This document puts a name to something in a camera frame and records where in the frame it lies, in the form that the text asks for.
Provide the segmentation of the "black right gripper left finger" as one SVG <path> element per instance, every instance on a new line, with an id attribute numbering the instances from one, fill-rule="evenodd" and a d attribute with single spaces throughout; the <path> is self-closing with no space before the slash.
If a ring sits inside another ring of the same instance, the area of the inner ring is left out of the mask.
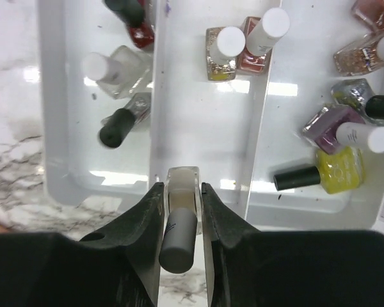
<path id="1" fill-rule="evenodd" d="M 72 240 L 55 232 L 0 234 L 0 306 L 156 306 L 164 185 Z"/>

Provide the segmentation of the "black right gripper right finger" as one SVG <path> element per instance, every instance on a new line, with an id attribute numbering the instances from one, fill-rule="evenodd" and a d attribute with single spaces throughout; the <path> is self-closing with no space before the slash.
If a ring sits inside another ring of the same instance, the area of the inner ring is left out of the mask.
<path id="1" fill-rule="evenodd" d="M 384 306 L 384 235 L 260 231 L 202 184 L 209 306 Z"/>

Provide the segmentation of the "clear polish bottle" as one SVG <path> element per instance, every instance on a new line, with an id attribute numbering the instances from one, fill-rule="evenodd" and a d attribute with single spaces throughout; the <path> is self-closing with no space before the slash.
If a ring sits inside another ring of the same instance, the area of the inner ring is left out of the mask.
<path id="1" fill-rule="evenodd" d="M 172 274 L 183 274 L 193 266 L 196 236 L 202 225 L 198 167 L 179 166 L 168 170 L 164 208 L 166 227 L 159 263 Z"/>

